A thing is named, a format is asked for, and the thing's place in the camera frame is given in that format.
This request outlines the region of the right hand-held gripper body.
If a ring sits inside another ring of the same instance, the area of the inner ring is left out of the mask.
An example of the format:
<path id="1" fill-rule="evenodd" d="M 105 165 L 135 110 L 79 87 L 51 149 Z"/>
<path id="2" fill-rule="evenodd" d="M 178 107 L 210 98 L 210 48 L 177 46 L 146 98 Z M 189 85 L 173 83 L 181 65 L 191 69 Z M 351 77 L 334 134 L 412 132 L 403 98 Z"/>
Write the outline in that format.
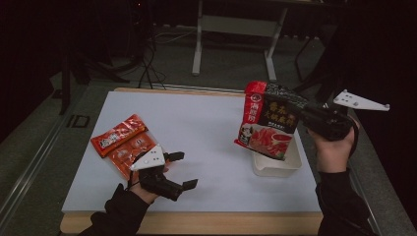
<path id="1" fill-rule="evenodd" d="M 297 111 L 297 117 L 313 132 L 328 141 L 343 140 L 354 126 L 353 120 L 340 108 L 389 111 L 389 104 L 381 104 L 368 98 L 343 90 L 333 100 L 337 108 L 307 103 Z"/>

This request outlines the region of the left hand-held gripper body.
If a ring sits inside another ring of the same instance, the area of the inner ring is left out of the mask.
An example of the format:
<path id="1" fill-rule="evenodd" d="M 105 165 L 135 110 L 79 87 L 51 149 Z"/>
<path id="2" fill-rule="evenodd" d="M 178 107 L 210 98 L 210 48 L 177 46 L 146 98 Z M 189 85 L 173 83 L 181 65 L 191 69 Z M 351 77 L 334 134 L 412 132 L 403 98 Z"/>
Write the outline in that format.
<path id="1" fill-rule="evenodd" d="M 161 145 L 136 156 L 135 162 L 130 166 L 131 173 L 140 172 L 139 183 L 142 188 L 166 199 L 176 202 L 182 194 L 182 185 L 168 180 L 164 176 L 165 153 Z"/>

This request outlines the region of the red and black sauce packet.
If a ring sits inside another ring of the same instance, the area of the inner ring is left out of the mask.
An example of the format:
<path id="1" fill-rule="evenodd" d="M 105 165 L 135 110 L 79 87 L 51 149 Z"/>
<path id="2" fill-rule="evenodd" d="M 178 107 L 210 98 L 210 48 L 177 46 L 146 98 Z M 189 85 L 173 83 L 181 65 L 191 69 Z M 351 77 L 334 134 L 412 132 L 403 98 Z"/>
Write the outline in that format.
<path id="1" fill-rule="evenodd" d="M 268 94 L 296 93 L 267 82 L 249 82 L 245 88 L 242 123 L 234 143 L 272 159 L 283 160 L 299 119 L 293 114 L 274 114 L 268 108 Z"/>

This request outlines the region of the person's left hand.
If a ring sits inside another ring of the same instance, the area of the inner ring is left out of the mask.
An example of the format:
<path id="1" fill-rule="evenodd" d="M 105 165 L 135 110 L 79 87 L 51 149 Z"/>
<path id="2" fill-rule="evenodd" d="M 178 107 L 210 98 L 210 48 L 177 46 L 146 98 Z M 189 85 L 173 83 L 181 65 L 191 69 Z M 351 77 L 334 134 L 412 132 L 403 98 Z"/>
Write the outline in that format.
<path id="1" fill-rule="evenodd" d="M 139 183 L 140 172 L 136 171 L 133 174 L 133 184 L 130 187 L 130 191 L 136 194 L 139 198 L 141 198 L 145 203 L 151 205 L 157 198 L 158 195 L 155 193 L 148 192 L 147 190 L 143 189 L 141 184 Z"/>

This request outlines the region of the black metal stand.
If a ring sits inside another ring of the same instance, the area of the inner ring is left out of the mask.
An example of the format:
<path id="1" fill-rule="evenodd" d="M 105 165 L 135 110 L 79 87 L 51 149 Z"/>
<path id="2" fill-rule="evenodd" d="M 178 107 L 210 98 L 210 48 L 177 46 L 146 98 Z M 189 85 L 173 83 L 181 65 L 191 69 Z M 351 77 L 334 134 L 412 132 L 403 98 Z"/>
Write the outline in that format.
<path id="1" fill-rule="evenodd" d="M 110 70 L 99 65 L 97 62 L 88 58 L 77 49 L 64 46 L 61 49 L 61 88 L 57 90 L 58 97 L 61 99 L 60 115 L 63 115 L 70 106 L 71 103 L 71 76 L 74 76 L 81 84 L 85 84 L 89 81 L 89 73 L 86 66 L 90 66 L 99 74 L 117 83 L 127 83 L 124 80 Z"/>
<path id="2" fill-rule="evenodd" d="M 311 37 L 301 47 L 294 59 L 294 67 L 301 85 L 295 87 L 296 92 L 304 92 L 312 87 L 319 87 L 314 100 L 319 103 L 328 102 L 336 97 L 348 85 L 348 66 L 343 56 L 343 33 L 346 30 L 345 21 L 322 24 L 318 29 L 318 38 L 324 46 L 313 70 L 303 76 L 300 71 L 299 58 L 305 48 L 313 40 Z"/>

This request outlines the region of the white plastic tray container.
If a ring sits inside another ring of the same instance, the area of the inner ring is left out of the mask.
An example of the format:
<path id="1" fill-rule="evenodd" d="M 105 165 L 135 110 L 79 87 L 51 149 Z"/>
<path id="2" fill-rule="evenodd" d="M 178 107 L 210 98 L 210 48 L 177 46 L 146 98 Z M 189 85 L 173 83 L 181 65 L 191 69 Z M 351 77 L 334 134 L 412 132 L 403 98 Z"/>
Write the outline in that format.
<path id="1" fill-rule="evenodd" d="M 295 132 L 283 160 L 272 159 L 254 152 L 252 161 L 254 173 L 262 177 L 286 178 L 291 176 L 302 167 L 299 145 L 300 137 L 298 132 Z"/>

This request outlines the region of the orange-red snack packet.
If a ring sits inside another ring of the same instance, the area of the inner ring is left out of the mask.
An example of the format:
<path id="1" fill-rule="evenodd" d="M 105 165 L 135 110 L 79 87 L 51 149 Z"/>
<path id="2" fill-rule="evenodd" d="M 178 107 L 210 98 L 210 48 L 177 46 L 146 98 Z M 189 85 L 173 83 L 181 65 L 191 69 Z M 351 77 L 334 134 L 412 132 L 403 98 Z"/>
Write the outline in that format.
<path id="1" fill-rule="evenodd" d="M 90 142 L 97 153 L 105 157 L 112 150 L 147 129 L 144 121 L 137 114 L 133 114 L 107 132 L 91 138 Z"/>

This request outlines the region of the white metal stand frame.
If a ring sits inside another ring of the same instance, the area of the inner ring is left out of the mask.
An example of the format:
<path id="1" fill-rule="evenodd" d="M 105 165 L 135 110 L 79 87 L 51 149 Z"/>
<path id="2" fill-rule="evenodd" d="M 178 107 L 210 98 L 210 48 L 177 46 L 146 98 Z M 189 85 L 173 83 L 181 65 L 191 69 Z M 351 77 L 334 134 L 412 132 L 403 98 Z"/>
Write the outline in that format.
<path id="1" fill-rule="evenodd" d="M 203 53 L 203 32 L 210 31 L 269 37 L 271 42 L 269 48 L 264 52 L 264 57 L 268 72 L 268 79 L 270 81 L 276 81 L 277 77 L 272 56 L 281 35 L 288 9 L 283 8 L 279 12 L 278 20 L 276 22 L 250 20 L 206 15 L 203 13 L 204 1 L 205 0 L 198 1 L 197 41 L 192 66 L 192 75 L 198 76 L 200 74 Z"/>

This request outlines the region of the person's right hand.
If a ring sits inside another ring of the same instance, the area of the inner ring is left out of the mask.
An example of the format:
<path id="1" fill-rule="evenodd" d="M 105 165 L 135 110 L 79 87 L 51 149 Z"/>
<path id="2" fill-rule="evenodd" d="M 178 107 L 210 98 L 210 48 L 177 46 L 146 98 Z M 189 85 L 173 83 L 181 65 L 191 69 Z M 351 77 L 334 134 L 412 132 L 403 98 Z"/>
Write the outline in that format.
<path id="1" fill-rule="evenodd" d="M 308 129 L 308 134 L 313 138 L 316 146 L 317 170 L 325 173 L 339 173 L 347 170 L 347 162 L 355 144 L 355 130 L 359 129 L 359 123 L 353 120 L 353 126 L 349 134 L 340 141 L 328 141 L 316 132 Z"/>

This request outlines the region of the clear orange packet with pieces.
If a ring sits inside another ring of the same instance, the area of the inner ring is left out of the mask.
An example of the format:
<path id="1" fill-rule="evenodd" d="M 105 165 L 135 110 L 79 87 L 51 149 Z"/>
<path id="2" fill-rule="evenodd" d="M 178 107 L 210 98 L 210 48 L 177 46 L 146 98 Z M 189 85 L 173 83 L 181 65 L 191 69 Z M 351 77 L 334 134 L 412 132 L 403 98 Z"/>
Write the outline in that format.
<path id="1" fill-rule="evenodd" d="M 124 142 L 111 151 L 107 157 L 112 161 L 121 175 L 128 180 L 131 173 L 130 166 L 135 162 L 136 156 L 151 150 L 156 145 L 156 139 L 149 131 L 146 131 Z"/>

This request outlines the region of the white table mat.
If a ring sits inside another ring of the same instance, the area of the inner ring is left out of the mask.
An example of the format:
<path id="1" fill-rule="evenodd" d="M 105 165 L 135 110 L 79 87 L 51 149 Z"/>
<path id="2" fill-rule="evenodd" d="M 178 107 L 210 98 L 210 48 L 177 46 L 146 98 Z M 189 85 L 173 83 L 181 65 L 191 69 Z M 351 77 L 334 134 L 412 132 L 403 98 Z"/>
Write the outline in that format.
<path id="1" fill-rule="evenodd" d="M 177 201 L 159 198 L 153 211 L 316 211 L 316 181 L 309 164 L 288 177 L 260 177 L 252 154 L 235 144 L 242 121 L 240 96 L 110 92 L 95 123 L 98 136 L 133 114 L 139 115 L 168 152 L 184 159 L 170 164 L 166 174 L 198 185 Z"/>

